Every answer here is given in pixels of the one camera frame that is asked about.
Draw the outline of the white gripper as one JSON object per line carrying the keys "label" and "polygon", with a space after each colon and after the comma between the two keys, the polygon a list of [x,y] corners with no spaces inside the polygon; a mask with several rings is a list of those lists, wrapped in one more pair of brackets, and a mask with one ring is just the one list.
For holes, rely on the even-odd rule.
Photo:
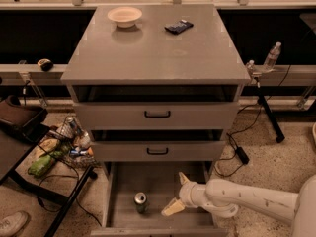
{"label": "white gripper", "polygon": [[179,199],[173,198],[161,211],[163,216],[171,216],[188,208],[201,207],[206,209],[210,204],[210,199],[206,195],[206,184],[190,182],[189,178],[183,173],[179,173],[180,183]]}

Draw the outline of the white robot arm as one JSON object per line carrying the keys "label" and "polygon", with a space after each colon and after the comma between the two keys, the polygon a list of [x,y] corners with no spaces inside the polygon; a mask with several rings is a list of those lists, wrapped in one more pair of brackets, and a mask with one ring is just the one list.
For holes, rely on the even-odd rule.
{"label": "white robot arm", "polygon": [[299,193],[239,185],[223,179],[206,184],[190,181],[180,172],[179,197],[162,210],[163,216],[201,207],[213,215],[230,218],[244,206],[291,226],[291,237],[316,237],[316,176]]}

